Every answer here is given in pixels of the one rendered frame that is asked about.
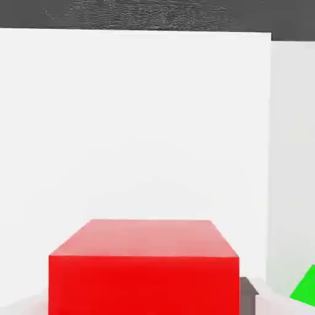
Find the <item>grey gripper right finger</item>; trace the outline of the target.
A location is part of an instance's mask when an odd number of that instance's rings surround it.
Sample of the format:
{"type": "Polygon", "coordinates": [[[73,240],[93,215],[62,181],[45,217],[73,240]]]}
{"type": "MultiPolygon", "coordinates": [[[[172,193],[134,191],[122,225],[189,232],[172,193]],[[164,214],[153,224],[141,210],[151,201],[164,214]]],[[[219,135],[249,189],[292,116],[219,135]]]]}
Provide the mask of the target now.
{"type": "Polygon", "coordinates": [[[261,279],[241,277],[240,315],[315,315],[315,306],[279,295],[261,279]]]}

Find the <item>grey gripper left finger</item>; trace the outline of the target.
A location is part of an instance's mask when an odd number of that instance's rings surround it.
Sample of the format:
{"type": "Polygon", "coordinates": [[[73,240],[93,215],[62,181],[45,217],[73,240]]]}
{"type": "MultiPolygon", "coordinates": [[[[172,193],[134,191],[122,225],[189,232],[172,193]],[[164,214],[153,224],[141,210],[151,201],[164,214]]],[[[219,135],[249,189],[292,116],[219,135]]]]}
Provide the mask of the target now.
{"type": "Polygon", "coordinates": [[[1,307],[0,315],[48,315],[48,291],[1,307]]]}

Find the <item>small red cube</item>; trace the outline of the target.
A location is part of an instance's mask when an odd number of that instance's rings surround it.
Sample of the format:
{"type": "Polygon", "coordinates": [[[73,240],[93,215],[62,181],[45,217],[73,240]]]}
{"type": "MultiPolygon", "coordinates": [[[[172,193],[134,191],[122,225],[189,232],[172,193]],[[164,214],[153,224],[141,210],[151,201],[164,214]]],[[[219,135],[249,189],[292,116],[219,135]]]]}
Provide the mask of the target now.
{"type": "Polygon", "coordinates": [[[49,255],[48,315],[240,315],[239,257],[209,220],[94,219],[49,255]]]}

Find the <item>small green cube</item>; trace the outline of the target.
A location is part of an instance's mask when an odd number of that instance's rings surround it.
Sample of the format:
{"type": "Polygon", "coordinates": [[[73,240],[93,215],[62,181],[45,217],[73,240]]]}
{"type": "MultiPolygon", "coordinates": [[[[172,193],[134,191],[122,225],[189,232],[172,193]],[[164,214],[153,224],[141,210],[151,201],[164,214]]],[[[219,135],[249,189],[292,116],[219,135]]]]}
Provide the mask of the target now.
{"type": "Polygon", "coordinates": [[[315,265],[311,265],[290,298],[315,307],[315,265]]]}

